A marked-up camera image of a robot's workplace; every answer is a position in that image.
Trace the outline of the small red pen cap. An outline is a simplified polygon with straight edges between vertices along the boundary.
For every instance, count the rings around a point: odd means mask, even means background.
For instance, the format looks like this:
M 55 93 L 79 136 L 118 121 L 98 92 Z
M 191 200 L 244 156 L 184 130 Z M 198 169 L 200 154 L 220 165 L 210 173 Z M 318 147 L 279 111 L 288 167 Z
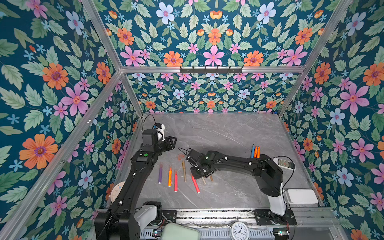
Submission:
M 179 161 L 183 160 L 184 158 L 185 158 L 185 155 L 184 155 L 184 154 L 178 154 L 178 155 L 177 155 L 177 159 L 178 159 Z

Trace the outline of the blue marker pen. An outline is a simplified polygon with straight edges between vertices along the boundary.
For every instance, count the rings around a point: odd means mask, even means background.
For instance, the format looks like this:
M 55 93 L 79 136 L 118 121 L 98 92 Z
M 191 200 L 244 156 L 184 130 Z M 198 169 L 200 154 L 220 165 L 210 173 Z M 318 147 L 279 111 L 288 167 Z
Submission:
M 255 150 L 255 145 L 253 145 L 252 147 L 251 158 L 254 158 L 254 150 Z

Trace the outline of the yellow orange marker pen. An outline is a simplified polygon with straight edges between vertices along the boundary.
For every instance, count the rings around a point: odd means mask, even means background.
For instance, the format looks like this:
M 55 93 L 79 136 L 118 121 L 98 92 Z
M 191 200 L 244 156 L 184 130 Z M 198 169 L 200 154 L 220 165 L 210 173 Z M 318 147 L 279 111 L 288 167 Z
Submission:
M 258 146 L 258 149 L 257 149 L 257 158 L 260 158 L 260 155 L 261 155 L 261 147 Z

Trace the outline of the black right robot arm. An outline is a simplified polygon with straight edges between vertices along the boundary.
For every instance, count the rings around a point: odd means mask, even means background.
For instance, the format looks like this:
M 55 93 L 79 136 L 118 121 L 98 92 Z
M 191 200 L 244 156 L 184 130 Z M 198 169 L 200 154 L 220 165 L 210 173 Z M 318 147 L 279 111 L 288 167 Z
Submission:
M 208 178 L 218 171 L 245 174 L 253 177 L 259 190 L 268 197 L 268 210 L 254 210 L 258 225 L 295 226 L 297 220 L 283 194 L 283 170 L 267 155 L 256 158 L 229 156 L 217 151 L 206 154 L 190 149 L 186 160 L 192 165 L 195 179 Z

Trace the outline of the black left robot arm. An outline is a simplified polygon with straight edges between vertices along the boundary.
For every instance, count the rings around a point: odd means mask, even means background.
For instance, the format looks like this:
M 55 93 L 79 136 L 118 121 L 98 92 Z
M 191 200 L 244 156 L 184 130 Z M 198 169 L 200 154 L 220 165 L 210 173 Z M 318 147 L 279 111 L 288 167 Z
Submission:
M 176 147 L 177 138 L 156 129 L 142 133 L 141 148 L 131 158 L 131 170 L 110 208 L 95 219 L 98 240 L 138 240 L 149 223 L 158 215 L 160 203 L 144 205 L 136 212 L 143 186 L 160 155 Z

